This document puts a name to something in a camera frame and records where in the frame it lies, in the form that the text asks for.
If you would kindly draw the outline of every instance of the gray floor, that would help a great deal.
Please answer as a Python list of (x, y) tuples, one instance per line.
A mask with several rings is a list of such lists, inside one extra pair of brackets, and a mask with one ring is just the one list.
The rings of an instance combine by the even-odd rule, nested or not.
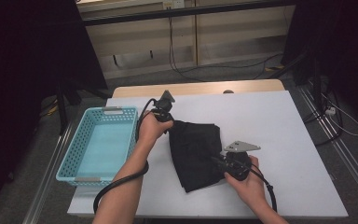
[[(279, 57), (268, 61), (267, 66), (274, 66), (279, 64)], [(220, 65), (229, 66), (244, 66), (247, 64), (257, 63), (260, 60), (241, 61), (233, 63), (224, 63)], [(260, 74), (263, 70), (263, 65), (254, 66), (251, 68), (201, 68), (192, 72), (184, 73), (187, 77), (198, 78), (204, 81), (225, 81), (225, 80), (243, 80), (251, 79)], [(270, 73), (265, 73), (261, 76), (268, 77)], [(181, 75), (169, 71), (155, 72), (140, 76), (118, 77), (108, 80), (109, 90), (113, 90), (120, 86), (136, 86), (136, 85), (150, 85), (150, 84), (165, 84), (165, 83), (187, 83), (196, 82), (196, 80), (182, 77)], [(297, 106), (299, 114), (304, 118), (310, 113), (310, 109), (305, 104), (305, 101), (298, 91), (290, 77), (290, 75), (282, 77), (282, 82), (287, 90), (292, 94), (293, 100)], [(86, 92), (81, 92), (84, 97), (81, 106), (68, 105), (69, 111), (84, 110), (88, 106), (103, 105), (103, 100), (92, 98)], [(340, 99), (342, 108), (352, 116), (356, 117), (351, 108), (345, 104), (343, 99)], [(345, 127), (358, 132), (357, 126), (351, 122), (350, 119), (344, 117)], [(15, 179), (12, 183), (5, 184), (0, 193), (0, 223), (22, 223), (23, 219), (29, 209), (32, 199), (36, 193), (38, 184), (40, 183), (46, 167), (49, 163), (49, 158), (53, 153), (59, 138), (60, 120), (58, 114), (43, 117), (37, 127), (37, 132), (34, 134), (34, 139), (27, 149), (26, 154), (22, 157), (17, 170), (14, 172)], [(326, 135), (322, 132), (320, 125), (317, 122), (307, 124), (311, 138), (314, 142), (321, 142), (326, 139)], [(358, 160), (358, 137), (349, 134), (342, 134), (341, 139), (347, 144), (353, 157)], [(326, 144), (322, 147), (317, 147), (317, 150), (324, 162), (327, 171), (335, 177), (333, 181), (342, 202), (344, 203), (349, 217), (341, 219), (291, 219), (292, 223), (358, 223), (358, 184), (353, 179), (351, 173), (347, 169), (342, 159), (338, 156), (332, 144)], [(72, 217), (66, 214), (69, 206), (70, 198), (75, 189), (69, 187), (64, 183), (53, 180), (49, 195), (45, 201), (41, 216), (38, 223), (91, 223), (89, 218)], [(180, 219), (152, 219), (148, 223), (247, 223), (243, 220), (180, 220)]]

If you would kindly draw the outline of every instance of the light blue basket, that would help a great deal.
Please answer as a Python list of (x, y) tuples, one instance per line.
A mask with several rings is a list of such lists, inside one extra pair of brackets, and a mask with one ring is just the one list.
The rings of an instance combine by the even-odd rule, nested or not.
[(83, 115), (56, 178), (73, 186), (106, 186), (132, 153), (136, 107), (94, 107)]

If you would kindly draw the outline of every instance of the white table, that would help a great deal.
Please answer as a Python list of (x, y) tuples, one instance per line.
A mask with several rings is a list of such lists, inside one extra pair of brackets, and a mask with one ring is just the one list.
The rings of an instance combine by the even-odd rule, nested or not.
[[(260, 169), (274, 186), (282, 216), (348, 216), (288, 91), (174, 98), (173, 117), (216, 124), (223, 147), (235, 140), (261, 146), (250, 154), (259, 158)], [(107, 105), (136, 105), (141, 111), (148, 99), (114, 98)], [(225, 180), (185, 193), (173, 167), (168, 135), (159, 138), (148, 160), (150, 170), (144, 178), (137, 217), (255, 217)], [(92, 203), (99, 190), (78, 187), (68, 213), (93, 216)]]

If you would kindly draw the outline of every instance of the black wire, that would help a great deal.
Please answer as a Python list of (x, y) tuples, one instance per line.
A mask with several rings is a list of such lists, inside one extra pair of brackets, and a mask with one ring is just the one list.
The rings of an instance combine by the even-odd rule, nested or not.
[[(309, 118), (303, 119), (303, 122), (304, 122), (305, 124), (307, 124), (307, 123), (311, 123), (311, 122), (315, 121), (316, 119), (319, 119), (319, 118), (323, 117), (324, 114), (325, 114), (325, 112), (326, 112), (326, 110), (327, 110), (327, 106), (324, 107), (324, 111), (322, 111), (321, 113), (319, 113), (318, 116), (316, 116), (316, 117), (313, 118), (313, 119), (309, 119)], [(314, 113), (316, 113), (316, 112), (317, 112), (317, 110), (312, 111), (311, 115), (314, 115)]]
[[(144, 120), (144, 117), (150, 113), (150, 111), (149, 111), (148, 113), (145, 114), (145, 111), (146, 111), (147, 107), (150, 105), (151, 102), (154, 102), (154, 103), (155, 103), (156, 101), (157, 101), (157, 100), (154, 99), (154, 98), (150, 99), (150, 100), (146, 103), (144, 109), (142, 110), (142, 113), (141, 113), (141, 115), (139, 116), (138, 122), (137, 122), (137, 124), (136, 124), (135, 141), (138, 141), (138, 139), (139, 139), (139, 129), (141, 128), (141, 124), (142, 124), (142, 121)], [(111, 189), (113, 189), (113, 188), (116, 188), (116, 187), (118, 187), (118, 186), (120, 186), (120, 185), (122, 185), (122, 184), (124, 184), (124, 183), (126, 183), (126, 182), (129, 182), (129, 181), (131, 181), (131, 180), (133, 180), (133, 179), (138, 178), (139, 176), (142, 176), (142, 175), (146, 174), (148, 170), (149, 170), (149, 163), (146, 161), (146, 164), (145, 164), (144, 168), (143, 168), (140, 172), (135, 173), (135, 174), (133, 174), (133, 175), (125, 176), (125, 177), (123, 177), (123, 178), (121, 178), (121, 179), (119, 179), (119, 180), (116, 180), (116, 181), (110, 183), (108, 186), (104, 187), (104, 188), (97, 194), (97, 196), (96, 196), (95, 199), (94, 199), (94, 204), (93, 204), (94, 214), (97, 213), (98, 204), (100, 203), (100, 200), (101, 200), (101, 198), (104, 196), (105, 193), (107, 193), (109, 190), (111, 190)]]
[(198, 78), (195, 78), (195, 77), (187, 77), (187, 76), (184, 75), (184, 73), (191, 72), (191, 71), (193, 71), (193, 70), (201, 69), (201, 68), (248, 68), (248, 67), (253, 67), (253, 66), (260, 65), (260, 64), (264, 64), (264, 65), (263, 65), (263, 70), (261, 71), (261, 73), (252, 78), (252, 79), (256, 79), (256, 78), (260, 77), (260, 76), (264, 73), (264, 70), (265, 70), (265, 68), (266, 68), (266, 62), (267, 62), (267, 61), (271, 60), (272, 58), (275, 58), (275, 57), (277, 57), (277, 56), (282, 55), (282, 53), (275, 54), (275, 55), (273, 55), (273, 56), (268, 57), (266, 60), (263, 60), (263, 61), (260, 62), (260, 63), (254, 63), (254, 64), (243, 65), (243, 66), (206, 65), (206, 66), (197, 66), (197, 67), (190, 68), (190, 69), (187, 69), (187, 70), (184, 70), (184, 71), (180, 71), (180, 70), (177, 68), (177, 66), (176, 66), (176, 62), (175, 62), (175, 58), (174, 58), (174, 53), (173, 53), (173, 28), (172, 28), (172, 18), (169, 17), (168, 20), (169, 20), (169, 23), (170, 23), (170, 66), (171, 66), (171, 69), (172, 69), (173, 71), (175, 71), (176, 73), (178, 73), (179, 75), (181, 75), (182, 77), (185, 77), (185, 78), (188, 78), (188, 79), (192, 79), (192, 80), (196, 80), (196, 81), (200, 81), (200, 82), (206, 82), (205, 80), (201, 80), (201, 79), (198, 79)]
[(50, 116), (50, 115), (53, 115), (55, 112), (57, 112), (57, 111), (59, 111), (60, 109), (59, 108), (57, 108), (56, 110), (54, 110), (54, 111), (52, 111), (52, 112), (47, 112), (47, 113), (45, 113), (45, 114), (42, 114), (42, 115), (39, 115), (39, 118), (43, 118), (43, 117), (45, 117), (45, 116)]
[(40, 110), (41, 111), (46, 110), (48, 107), (52, 106), (56, 100), (57, 100), (57, 97), (53, 101), (51, 101), (51, 103), (49, 103), (48, 105), (43, 106)]
[[(334, 91), (332, 91), (332, 93), (333, 93), (333, 96), (334, 96), (334, 98), (335, 98), (336, 105), (337, 105), (337, 107), (339, 107), (339, 102), (338, 102), (337, 95), (336, 95), (336, 93), (335, 93)], [(342, 114), (341, 114), (341, 111), (340, 111), (340, 110), (338, 110), (337, 119), (338, 119), (339, 126), (341, 126), (341, 127), (343, 128), (343, 127), (344, 127), (344, 123), (343, 123), (343, 120), (342, 120)], [(325, 145), (325, 144), (327, 144), (327, 143), (330, 143), (330, 142), (336, 140), (337, 138), (339, 138), (341, 135), (342, 135), (342, 129), (338, 129), (337, 133), (336, 133), (333, 137), (331, 137), (331, 138), (329, 138), (329, 139), (327, 139), (326, 141), (323, 141), (323, 142), (321, 142), (321, 143), (317, 143), (317, 144), (315, 144), (315, 146), (316, 146), (316, 147), (320, 147), (320, 146), (322, 146), (322, 145)]]
[(251, 165), (251, 166), (254, 166), (258, 172), (260, 172), (260, 173), (258, 173), (257, 171), (253, 170), (251, 167), (247, 166), (245, 163), (242, 163), (242, 162), (236, 161), (236, 160), (233, 160), (233, 161), (236, 162), (237, 164), (239, 164), (240, 166), (245, 167), (247, 170), (249, 170), (254, 175), (259, 177), (266, 184), (266, 187), (267, 187), (267, 190), (269, 193), (269, 197), (271, 198), (272, 209), (278, 213), (278, 206), (277, 206), (277, 200), (275, 198), (274, 187), (272, 185), (270, 185), (270, 183), (267, 181), (266, 178), (264, 178), (263, 173), (261, 173), (260, 169), (254, 164)]
[(289, 34), (289, 24), (288, 24), (287, 18), (286, 18), (286, 7), (284, 7), (283, 16), (284, 16), (284, 21), (286, 22), (286, 35), (287, 35), (287, 34)]
[(112, 182), (110, 183), (108, 186), (104, 187), (98, 194), (97, 196), (95, 197), (94, 199), (94, 204), (93, 204), (93, 209), (94, 209), (94, 214), (97, 213), (97, 210), (98, 210), (98, 205), (100, 203), (100, 200), (101, 198), (104, 196), (105, 193), (107, 193), (109, 190), (115, 188), (115, 187), (118, 187), (126, 182), (129, 182), (133, 179), (136, 179), (138, 178), (139, 176), (141, 175), (144, 175), (147, 173), (147, 171), (149, 170), (149, 163), (146, 161), (146, 164), (145, 164), (145, 167), (138, 173), (135, 173), (133, 175), (128, 175), (128, 176), (125, 176), (115, 182)]
[(316, 110), (310, 112), (310, 114), (308, 114), (306, 117), (304, 117), (302, 120), (303, 122), (307, 121), (310, 117), (312, 117), (314, 115), (314, 113), (316, 112)]
[(263, 70), (261, 70), (261, 72), (260, 72), (257, 76), (253, 77), (252, 79), (257, 79), (258, 77), (260, 77), (261, 75), (263, 75), (263, 74), (264, 74), (264, 70), (266, 69), (266, 62), (269, 61), (269, 60), (271, 60), (271, 59), (273, 59), (273, 58), (275, 58), (275, 57), (277, 57), (277, 56), (280, 56), (280, 55), (282, 55), (282, 54), (281, 54), (281, 53), (275, 54), (275, 55), (272, 55), (271, 57), (267, 58), (266, 60), (264, 60), (264, 61), (263, 61)]
[(147, 113), (146, 115), (144, 115), (144, 113), (145, 113), (147, 107), (150, 105), (151, 102), (153, 102), (153, 103), (155, 104), (156, 101), (157, 101), (156, 99), (151, 98), (149, 101), (147, 101), (147, 103), (146, 103), (144, 109), (142, 110), (142, 113), (141, 113), (141, 115), (139, 116), (138, 122), (136, 123), (135, 141), (138, 141), (138, 138), (139, 138), (139, 130), (140, 130), (140, 128), (141, 128), (142, 121), (144, 121), (144, 117), (148, 114), (148, 113)]
[(198, 78), (195, 78), (195, 77), (187, 77), (185, 75), (183, 75), (183, 73), (181, 71), (179, 71), (179, 69), (176, 67), (176, 62), (175, 62), (175, 56), (174, 56), (174, 53), (173, 53), (173, 37), (172, 37), (172, 33), (173, 33), (173, 28), (172, 28), (172, 18), (169, 17), (168, 18), (169, 22), (170, 22), (170, 66), (171, 66), (171, 69), (173, 71), (175, 71), (176, 73), (178, 73), (179, 75), (181, 75), (182, 77), (184, 78), (187, 78), (187, 79), (192, 79), (192, 80), (196, 80), (196, 81), (200, 81), (200, 82), (205, 82), (204, 80), (201, 80), (201, 79), (198, 79)]

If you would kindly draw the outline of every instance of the black cloth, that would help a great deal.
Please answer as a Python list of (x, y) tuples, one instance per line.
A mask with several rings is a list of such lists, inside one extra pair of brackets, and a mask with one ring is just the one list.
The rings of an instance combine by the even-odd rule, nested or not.
[(219, 127), (176, 120), (169, 133), (173, 165), (186, 192), (211, 186), (224, 178), (211, 160), (222, 150)]

